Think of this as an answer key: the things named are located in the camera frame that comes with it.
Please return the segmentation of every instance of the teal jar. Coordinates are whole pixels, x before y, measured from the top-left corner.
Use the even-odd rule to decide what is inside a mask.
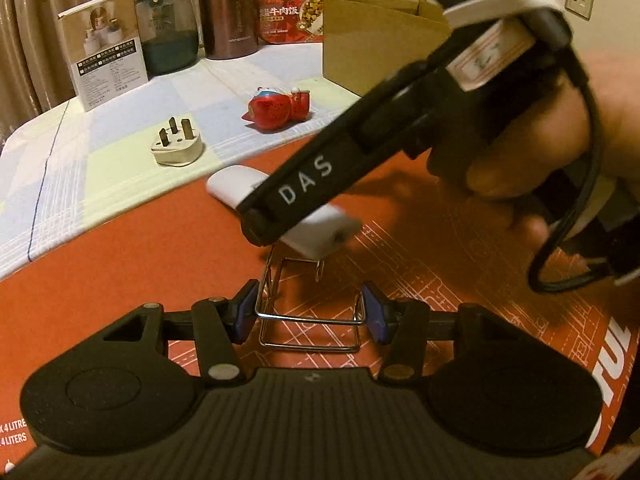
[[[198,59],[198,27],[191,0],[137,0],[146,70],[166,74]]]

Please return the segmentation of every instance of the brown box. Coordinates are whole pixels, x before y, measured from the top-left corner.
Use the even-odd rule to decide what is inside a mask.
[[[364,95],[451,34],[437,4],[418,0],[324,0],[322,75]]]
[[[91,0],[58,15],[60,41],[84,111],[148,81],[135,0]]]

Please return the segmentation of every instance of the checkered tablecloth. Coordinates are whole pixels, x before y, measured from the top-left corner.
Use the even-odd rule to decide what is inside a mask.
[[[127,209],[324,127],[357,97],[323,79],[321,64],[321,44],[203,59],[89,112],[74,98],[21,126],[0,155],[0,279]],[[241,116],[258,86],[311,90],[311,118],[253,129]],[[150,152],[171,116],[190,118],[206,144],[184,168],[158,166]]]

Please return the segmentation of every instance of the hand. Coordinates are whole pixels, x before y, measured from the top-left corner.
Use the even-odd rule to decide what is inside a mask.
[[[606,136],[602,173],[624,179],[640,200],[640,59],[591,54],[583,63]],[[588,145],[582,98],[562,80],[554,95],[516,118],[473,161],[466,184],[477,201],[474,212],[539,249],[548,226],[540,216],[516,211],[509,199],[531,192]]]

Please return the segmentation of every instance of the red figurine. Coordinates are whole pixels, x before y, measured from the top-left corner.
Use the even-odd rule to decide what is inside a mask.
[[[242,118],[262,132],[279,130],[289,121],[306,121],[309,115],[309,91],[294,88],[291,95],[270,88],[258,88]]]

